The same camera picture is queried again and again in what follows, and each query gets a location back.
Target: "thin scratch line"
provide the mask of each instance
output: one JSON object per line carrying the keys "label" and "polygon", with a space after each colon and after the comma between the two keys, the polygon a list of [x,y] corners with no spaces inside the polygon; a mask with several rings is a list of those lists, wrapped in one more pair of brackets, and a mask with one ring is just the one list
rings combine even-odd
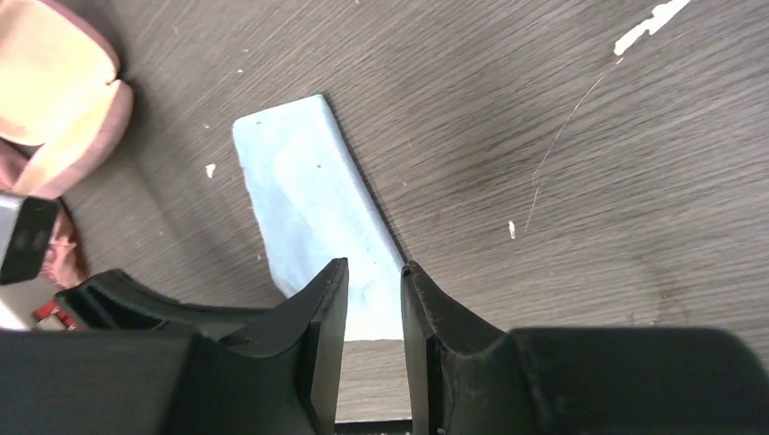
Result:
{"label": "thin scratch line", "polygon": [[531,175],[531,186],[537,188],[534,191],[534,200],[531,202],[531,211],[529,211],[529,218],[526,219],[526,227],[523,229],[523,232],[525,233],[529,229],[529,222],[531,221],[531,215],[534,214],[534,206],[537,205],[537,194],[540,193],[540,185],[537,182],[537,174],[540,173],[540,169],[542,169],[542,165],[545,164],[545,160],[548,159],[548,156],[553,151],[553,148],[555,148],[556,142],[558,142],[558,138],[560,137],[560,134],[563,132],[563,129],[566,128],[566,124],[571,121],[571,117],[574,116],[574,113],[579,109],[579,106],[582,105],[582,103],[585,101],[586,98],[588,98],[588,95],[590,95],[591,92],[593,92],[594,89],[596,89],[603,80],[604,77],[606,77],[609,73],[611,73],[612,70],[614,70],[614,67],[619,65],[622,60],[625,59],[625,57],[620,57],[619,60],[617,60],[613,65],[611,65],[611,68],[608,69],[608,71],[601,74],[598,80],[596,80],[595,83],[593,83],[592,86],[590,86],[590,89],[582,95],[582,98],[579,99],[579,102],[576,106],[574,106],[574,109],[571,110],[571,113],[569,113],[569,116],[566,117],[566,120],[560,125],[560,128],[558,129],[558,132],[555,135],[555,138],[553,138],[553,142],[550,144],[550,147],[548,148],[547,152],[545,152],[545,155],[542,157],[542,160],[540,161],[540,165],[537,166],[537,168],[534,170],[534,173]]}

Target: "white spot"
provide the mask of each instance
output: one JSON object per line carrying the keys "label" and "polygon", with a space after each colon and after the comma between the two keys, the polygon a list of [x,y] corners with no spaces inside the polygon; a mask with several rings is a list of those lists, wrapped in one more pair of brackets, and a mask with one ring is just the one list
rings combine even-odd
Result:
{"label": "white spot", "polygon": [[614,43],[614,54],[621,56],[630,45],[634,44],[638,38],[646,30],[649,30],[649,34],[655,34],[657,30],[661,29],[674,15],[678,13],[684,6],[688,5],[690,0],[670,0],[669,2],[657,5],[652,9],[651,14],[653,18],[644,20],[641,24],[633,27],[624,36],[619,38]]}

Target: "crumpled pink fabric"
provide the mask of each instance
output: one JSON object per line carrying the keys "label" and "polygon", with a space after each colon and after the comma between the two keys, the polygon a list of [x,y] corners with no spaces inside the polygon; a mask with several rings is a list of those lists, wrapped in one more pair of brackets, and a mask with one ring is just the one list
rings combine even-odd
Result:
{"label": "crumpled pink fabric", "polygon": [[[27,158],[11,144],[0,140],[0,189],[11,191],[26,166]],[[40,276],[61,288],[71,288],[85,281],[88,276],[84,262],[77,249],[75,228],[64,212],[59,201],[59,216],[56,218],[51,242],[45,252]]]}

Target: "pink object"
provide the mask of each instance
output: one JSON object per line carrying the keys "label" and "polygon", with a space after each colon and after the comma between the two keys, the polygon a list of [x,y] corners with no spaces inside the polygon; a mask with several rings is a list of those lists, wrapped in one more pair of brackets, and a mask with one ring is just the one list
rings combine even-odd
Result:
{"label": "pink object", "polygon": [[[26,165],[26,157],[10,144],[0,140],[0,189],[10,190],[24,172]],[[88,276],[83,265],[75,242],[74,225],[60,203],[59,216],[51,234],[51,242],[45,253],[40,275],[61,288],[70,288],[79,285]]]}
{"label": "pink object", "polygon": [[53,0],[0,0],[0,138],[40,145],[12,186],[58,198],[112,153],[131,115],[118,59]]}

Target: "white cloth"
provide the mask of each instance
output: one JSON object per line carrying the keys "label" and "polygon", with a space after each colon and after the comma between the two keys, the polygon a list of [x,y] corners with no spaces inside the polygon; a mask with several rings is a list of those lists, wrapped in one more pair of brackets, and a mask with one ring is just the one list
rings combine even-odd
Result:
{"label": "white cloth", "polygon": [[323,96],[240,118],[232,131],[277,288],[290,297],[347,257],[345,340],[402,340],[404,261]]}

